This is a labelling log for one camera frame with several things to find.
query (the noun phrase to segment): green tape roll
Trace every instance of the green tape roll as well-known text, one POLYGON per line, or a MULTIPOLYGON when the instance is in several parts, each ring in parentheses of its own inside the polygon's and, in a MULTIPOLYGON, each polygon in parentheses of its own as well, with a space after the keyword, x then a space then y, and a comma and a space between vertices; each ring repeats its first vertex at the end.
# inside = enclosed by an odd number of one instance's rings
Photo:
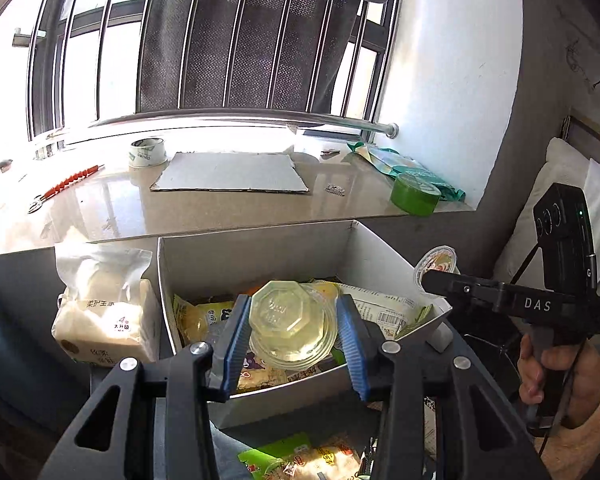
POLYGON ((403 211, 428 216, 433 213, 438 200, 440 190, 433 184, 407 173, 401 173, 395 178, 391 202, 403 211))

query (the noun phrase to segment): person's hand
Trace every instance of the person's hand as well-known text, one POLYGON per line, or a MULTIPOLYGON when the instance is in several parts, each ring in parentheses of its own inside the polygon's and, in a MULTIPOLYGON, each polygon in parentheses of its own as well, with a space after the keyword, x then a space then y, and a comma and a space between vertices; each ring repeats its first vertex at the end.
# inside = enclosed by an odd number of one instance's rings
MULTIPOLYGON (((550 370, 568 370, 576 357, 579 346, 556 346, 542 352, 542 365, 550 370)), ((525 404, 540 404, 544 398, 542 382, 544 373, 534 358, 534 349, 529 334, 520 342, 518 371, 520 399, 525 404)), ((600 355, 587 341, 574 370, 573 393, 567 408, 568 425, 577 428, 593 415, 600 404, 600 355)))

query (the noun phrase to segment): green plastic bag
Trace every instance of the green plastic bag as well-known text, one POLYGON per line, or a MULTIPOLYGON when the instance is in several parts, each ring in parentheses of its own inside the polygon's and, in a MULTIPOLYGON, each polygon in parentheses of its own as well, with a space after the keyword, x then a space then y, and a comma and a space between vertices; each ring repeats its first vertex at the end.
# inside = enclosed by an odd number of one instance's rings
POLYGON ((376 170, 392 178, 401 173, 408 173, 417 176, 430 184, 436 186, 441 193, 440 200, 447 202, 464 202, 465 193, 461 189, 453 187, 451 184, 431 173, 427 168, 416 160, 403 156, 391 148, 378 148, 366 142, 357 142, 348 144, 350 150, 362 156, 365 160, 374 165, 376 170))

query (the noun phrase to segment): cardboard sheet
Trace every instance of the cardboard sheet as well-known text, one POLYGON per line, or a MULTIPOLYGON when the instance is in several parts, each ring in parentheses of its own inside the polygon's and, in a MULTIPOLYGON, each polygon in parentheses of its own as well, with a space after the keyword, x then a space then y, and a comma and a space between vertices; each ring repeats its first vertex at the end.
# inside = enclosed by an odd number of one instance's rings
POLYGON ((307 192, 284 153, 183 153, 151 186, 152 191, 225 190, 307 192))

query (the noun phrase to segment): white box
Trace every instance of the white box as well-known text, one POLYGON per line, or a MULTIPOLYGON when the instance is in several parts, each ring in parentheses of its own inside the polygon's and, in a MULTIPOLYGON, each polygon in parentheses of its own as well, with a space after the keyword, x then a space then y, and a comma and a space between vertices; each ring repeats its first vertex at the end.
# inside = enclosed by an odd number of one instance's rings
MULTIPOLYGON (((173 315, 173 295, 186 300, 238 294, 255 283, 337 276, 343 283, 433 302, 431 320, 406 338, 424 341, 451 310, 442 298, 428 300, 413 282, 413 267, 357 221, 220 231, 161 237, 158 240, 160 300, 171 349, 182 349, 173 315)), ((209 403, 209 417, 220 429, 290 412, 351 387, 346 365, 289 384, 209 403)))

